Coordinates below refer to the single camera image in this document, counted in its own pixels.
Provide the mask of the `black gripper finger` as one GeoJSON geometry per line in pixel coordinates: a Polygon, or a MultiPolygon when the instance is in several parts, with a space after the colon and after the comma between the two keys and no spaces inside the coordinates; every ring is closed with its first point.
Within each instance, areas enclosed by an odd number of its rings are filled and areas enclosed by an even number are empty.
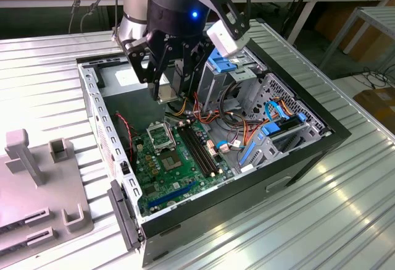
{"type": "Polygon", "coordinates": [[[177,93],[191,96],[197,89],[208,57],[214,50],[211,40],[201,40],[194,48],[183,47],[183,58],[177,60],[177,93]]]}
{"type": "Polygon", "coordinates": [[[139,40],[124,40],[122,48],[140,83],[148,85],[154,101],[159,98],[159,83],[170,59],[165,33],[148,33],[139,40]]]}

